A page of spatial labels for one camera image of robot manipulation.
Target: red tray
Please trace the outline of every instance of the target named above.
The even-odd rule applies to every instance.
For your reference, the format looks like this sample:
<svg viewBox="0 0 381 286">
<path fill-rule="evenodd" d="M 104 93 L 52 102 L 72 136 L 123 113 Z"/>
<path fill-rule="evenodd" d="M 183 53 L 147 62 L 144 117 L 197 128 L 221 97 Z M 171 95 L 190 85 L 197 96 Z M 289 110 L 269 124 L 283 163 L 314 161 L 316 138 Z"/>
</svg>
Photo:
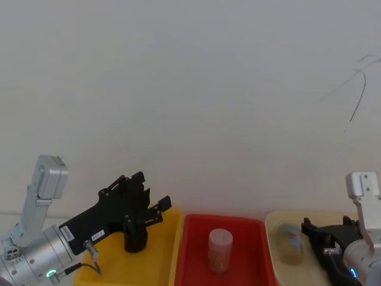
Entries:
<svg viewBox="0 0 381 286">
<path fill-rule="evenodd" d="M 229 271 L 224 274 L 208 267 L 209 233 L 216 228 L 233 234 Z M 176 286 L 276 286 L 264 224 L 240 217 L 188 215 L 176 272 Z"/>
</svg>

